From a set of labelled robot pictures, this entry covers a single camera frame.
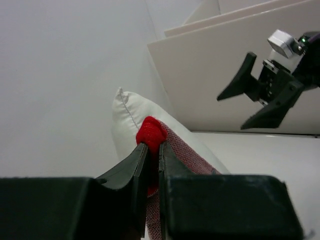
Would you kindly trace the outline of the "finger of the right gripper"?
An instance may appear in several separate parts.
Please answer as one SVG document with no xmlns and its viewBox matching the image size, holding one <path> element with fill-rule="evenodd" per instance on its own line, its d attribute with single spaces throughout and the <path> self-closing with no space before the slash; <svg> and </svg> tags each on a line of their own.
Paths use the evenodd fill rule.
<svg viewBox="0 0 320 240">
<path fill-rule="evenodd" d="M 256 58 L 257 55 L 253 52 L 248 52 L 246 54 L 240 69 L 232 81 L 218 95 L 218 101 L 236 97 L 242 94 L 247 95 L 252 101 L 258 101 L 260 99 L 259 93 L 262 88 L 261 83 L 251 74 Z"/>
<path fill-rule="evenodd" d="M 247 129 L 276 129 L 286 114 L 297 102 L 304 91 L 301 84 L 287 84 L 280 94 L 255 115 L 251 116 L 241 127 Z"/>
</svg>

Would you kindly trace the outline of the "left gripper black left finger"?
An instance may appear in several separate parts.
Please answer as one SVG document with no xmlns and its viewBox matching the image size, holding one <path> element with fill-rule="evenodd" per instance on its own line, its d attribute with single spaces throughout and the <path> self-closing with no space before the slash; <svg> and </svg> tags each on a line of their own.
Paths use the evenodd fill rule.
<svg viewBox="0 0 320 240">
<path fill-rule="evenodd" d="M 145 235 L 148 146 L 91 177 L 0 180 L 3 240 L 139 240 Z"/>
</svg>

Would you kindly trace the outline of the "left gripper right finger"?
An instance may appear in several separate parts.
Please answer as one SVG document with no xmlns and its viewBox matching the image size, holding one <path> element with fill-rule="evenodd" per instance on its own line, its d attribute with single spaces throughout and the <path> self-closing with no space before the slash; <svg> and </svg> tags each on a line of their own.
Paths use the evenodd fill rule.
<svg viewBox="0 0 320 240">
<path fill-rule="evenodd" d="M 302 240 L 284 182 L 270 175 L 197 174 L 169 143 L 159 150 L 164 240 Z"/>
</svg>

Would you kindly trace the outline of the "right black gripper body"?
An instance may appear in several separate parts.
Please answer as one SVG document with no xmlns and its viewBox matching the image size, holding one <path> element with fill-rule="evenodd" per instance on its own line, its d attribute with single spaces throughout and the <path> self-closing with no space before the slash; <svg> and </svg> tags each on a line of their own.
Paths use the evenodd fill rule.
<svg viewBox="0 0 320 240">
<path fill-rule="evenodd" d="M 253 100 L 254 102 L 267 105 L 274 100 L 291 81 L 285 73 L 301 82 L 306 90 L 320 86 L 320 32 L 305 32 L 295 39 L 296 43 L 291 47 L 299 56 L 302 55 L 302 58 L 294 72 L 290 73 L 274 60 L 265 59 L 257 79 L 261 84 L 259 100 Z"/>
</svg>

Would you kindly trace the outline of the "red patterned pillowcase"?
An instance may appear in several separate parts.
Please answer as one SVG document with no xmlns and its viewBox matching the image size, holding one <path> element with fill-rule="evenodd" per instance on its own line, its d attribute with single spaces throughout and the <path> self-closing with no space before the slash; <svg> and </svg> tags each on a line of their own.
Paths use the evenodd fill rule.
<svg viewBox="0 0 320 240">
<path fill-rule="evenodd" d="M 143 120 L 135 138 L 137 144 L 144 143 L 150 150 L 146 227 L 151 240 L 161 240 L 163 234 L 160 219 L 158 174 L 160 145 L 168 141 L 177 159 L 196 174 L 222 174 L 227 171 L 218 170 L 209 164 L 172 129 L 152 116 L 147 116 Z"/>
</svg>

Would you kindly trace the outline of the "white pillow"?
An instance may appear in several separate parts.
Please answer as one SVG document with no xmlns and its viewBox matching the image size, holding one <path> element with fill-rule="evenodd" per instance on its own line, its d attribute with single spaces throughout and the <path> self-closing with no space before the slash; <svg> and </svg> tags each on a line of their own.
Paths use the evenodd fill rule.
<svg viewBox="0 0 320 240">
<path fill-rule="evenodd" d="M 117 156 L 125 159 L 137 146 L 136 135 L 146 117 L 158 120 L 167 131 L 174 154 L 197 174 L 229 174 L 230 171 L 191 131 L 163 108 L 143 96 L 118 89 L 112 104 L 112 139 Z"/>
</svg>

